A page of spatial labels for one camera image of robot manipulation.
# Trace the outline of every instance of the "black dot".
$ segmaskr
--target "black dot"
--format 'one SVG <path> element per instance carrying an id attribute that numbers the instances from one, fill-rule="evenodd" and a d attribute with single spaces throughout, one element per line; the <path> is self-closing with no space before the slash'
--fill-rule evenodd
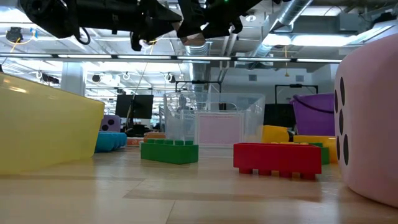
<path id="1" fill-rule="evenodd" d="M 340 114 L 338 115 L 338 127 L 340 128 L 340 134 L 343 134 L 343 128 L 344 128 L 343 109 L 340 110 Z"/>
<path id="2" fill-rule="evenodd" d="M 337 91 L 335 90 L 335 111 L 337 113 L 338 111 L 338 97 L 337 97 Z"/>
<path id="3" fill-rule="evenodd" d="M 348 137 L 347 135 L 344 136 L 344 143 L 343 143 L 343 153 L 344 153 L 344 161 L 346 165 L 348 165 Z"/>
<path id="4" fill-rule="evenodd" d="M 346 103 L 346 91 L 344 89 L 343 77 L 340 78 L 340 93 L 341 93 L 341 102 L 344 106 L 344 104 Z"/>
<path id="5" fill-rule="evenodd" d="M 103 130 L 103 131 L 107 131 L 108 129 L 109 129 L 109 126 L 108 126 L 108 125 L 106 125 L 106 124 L 105 124 L 105 125 L 102 125 L 102 130 Z"/>
<path id="6" fill-rule="evenodd" d="M 337 136 L 337 141 L 336 141 L 336 149 L 337 149 L 337 159 L 340 160 L 340 140 Z"/>

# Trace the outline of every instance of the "wooden floor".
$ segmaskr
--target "wooden floor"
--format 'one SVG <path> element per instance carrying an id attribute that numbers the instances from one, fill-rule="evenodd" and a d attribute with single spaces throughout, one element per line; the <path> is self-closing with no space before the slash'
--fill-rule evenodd
<path id="1" fill-rule="evenodd" d="M 231 150 L 200 161 L 142 161 L 138 149 L 0 177 L 0 224 L 398 223 L 398 209 L 359 196 L 336 165 L 318 181 L 239 174 Z"/>

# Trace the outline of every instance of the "blue foam block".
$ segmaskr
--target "blue foam block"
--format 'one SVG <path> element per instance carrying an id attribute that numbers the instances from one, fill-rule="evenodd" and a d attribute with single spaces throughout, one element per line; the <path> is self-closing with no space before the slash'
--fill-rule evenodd
<path id="1" fill-rule="evenodd" d="M 127 144 L 127 136 L 124 133 L 104 132 L 98 133 L 95 152 L 110 152 Z"/>

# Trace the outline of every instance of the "clear plastic bin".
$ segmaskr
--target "clear plastic bin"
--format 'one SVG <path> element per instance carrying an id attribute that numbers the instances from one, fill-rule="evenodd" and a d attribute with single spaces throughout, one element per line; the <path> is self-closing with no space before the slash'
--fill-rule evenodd
<path id="1" fill-rule="evenodd" d="M 166 93 L 164 110 L 167 139 L 195 141 L 198 115 L 207 113 L 214 116 L 240 115 L 243 129 L 239 141 L 261 142 L 265 103 L 266 98 L 262 94 Z M 225 132 L 225 128 L 212 131 Z"/>

